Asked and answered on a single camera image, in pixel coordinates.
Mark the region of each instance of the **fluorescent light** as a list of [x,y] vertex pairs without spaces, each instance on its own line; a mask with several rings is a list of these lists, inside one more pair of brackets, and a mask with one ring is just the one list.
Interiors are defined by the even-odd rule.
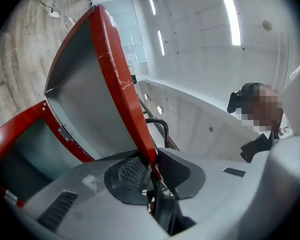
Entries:
[[158,106],[157,109],[158,109],[159,114],[162,115],[162,113],[164,112],[164,109],[161,106]]
[[151,9],[152,9],[152,12],[153,12],[153,15],[156,15],[156,8],[155,8],[155,5],[154,5],[154,1],[152,0],[149,0],[150,1],[150,5],[151,5]]
[[166,53],[165,53],[164,43],[162,42],[162,36],[160,30],[158,31],[158,36],[159,36],[162,55],[165,56]]
[[226,11],[230,21],[232,44],[234,46],[241,46],[240,27],[238,15],[233,0],[223,0],[225,3]]

